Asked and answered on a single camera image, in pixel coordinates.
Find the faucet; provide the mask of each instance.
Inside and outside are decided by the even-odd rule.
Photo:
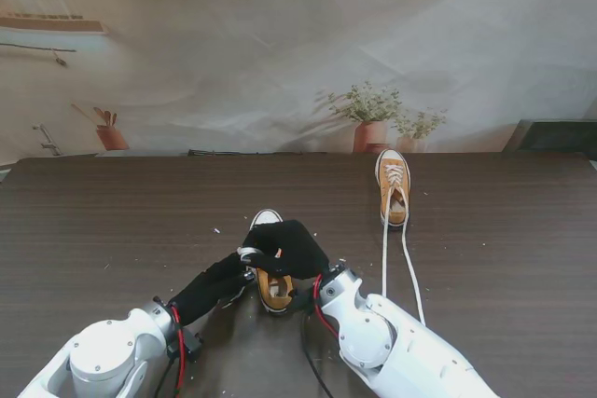
[[[34,130],[41,130],[41,132],[44,134],[44,137],[46,138],[46,142],[43,142],[41,144],[42,148],[49,149],[52,152],[52,155],[54,156],[62,155],[62,151],[56,145],[54,139],[52,139],[52,136],[49,135],[48,128],[46,128],[42,123],[40,123],[39,125],[34,125],[33,128]]]

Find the dark wood tabletop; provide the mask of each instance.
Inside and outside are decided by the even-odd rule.
[[[597,172],[576,156],[407,155],[410,254],[430,328],[504,398],[597,396]],[[273,208],[381,290],[372,155],[30,158],[0,186],[0,396],[15,396],[68,338],[170,298]],[[399,233],[388,296],[416,312]],[[322,397],[299,316],[255,290],[202,326],[183,396]],[[310,322],[338,397],[374,396]],[[174,381],[171,375],[167,392]]]

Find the printed backdrop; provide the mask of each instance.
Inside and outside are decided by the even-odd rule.
[[[23,14],[108,33],[0,29],[76,50],[0,45],[0,163],[49,155],[38,123],[66,154],[352,151],[327,95],[365,81],[399,90],[398,122],[439,120],[405,144],[388,119],[371,150],[499,151],[521,118],[597,113],[597,0],[0,0]]]

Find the shoelace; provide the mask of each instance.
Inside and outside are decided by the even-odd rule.
[[[419,292],[419,282],[417,276],[414,273],[412,262],[410,261],[409,249],[407,248],[407,224],[409,223],[410,208],[407,196],[404,194],[402,189],[402,179],[404,176],[404,167],[401,165],[386,165],[385,175],[390,183],[390,191],[388,191],[388,197],[385,202],[385,214],[383,219],[383,254],[382,254],[382,295],[386,297],[387,291],[387,270],[388,270],[388,219],[390,214],[390,201],[392,195],[397,190],[402,199],[404,200],[404,210],[406,216],[404,223],[402,224],[402,251],[404,257],[407,259],[407,265],[409,266],[410,279],[412,280],[412,287],[414,288],[414,295],[417,299],[417,310],[419,311],[419,320],[425,325],[425,317],[423,315],[423,303],[421,302],[421,293]]]

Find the potted plant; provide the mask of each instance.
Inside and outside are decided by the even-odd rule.
[[[113,151],[116,149],[129,149],[124,137],[119,130],[115,128],[116,119],[118,114],[112,113],[110,111],[103,111],[99,107],[94,107],[93,110],[98,115],[98,117],[105,123],[104,125],[98,125],[96,119],[94,120],[91,118],[83,109],[81,109],[76,104],[71,104],[81,115],[83,115],[86,119],[88,119],[94,126],[97,127],[95,130],[97,132],[98,137],[104,144],[104,148],[106,151]]]
[[[327,98],[334,115],[348,118],[359,125],[354,130],[353,152],[375,151],[385,145],[385,121],[398,118],[401,102],[398,91],[373,88],[369,81],[352,85],[350,92]]]
[[[446,123],[445,112],[428,109],[427,112],[407,112],[396,117],[394,128],[401,134],[396,142],[396,149],[402,153],[424,152],[427,145],[423,139],[439,125]]]

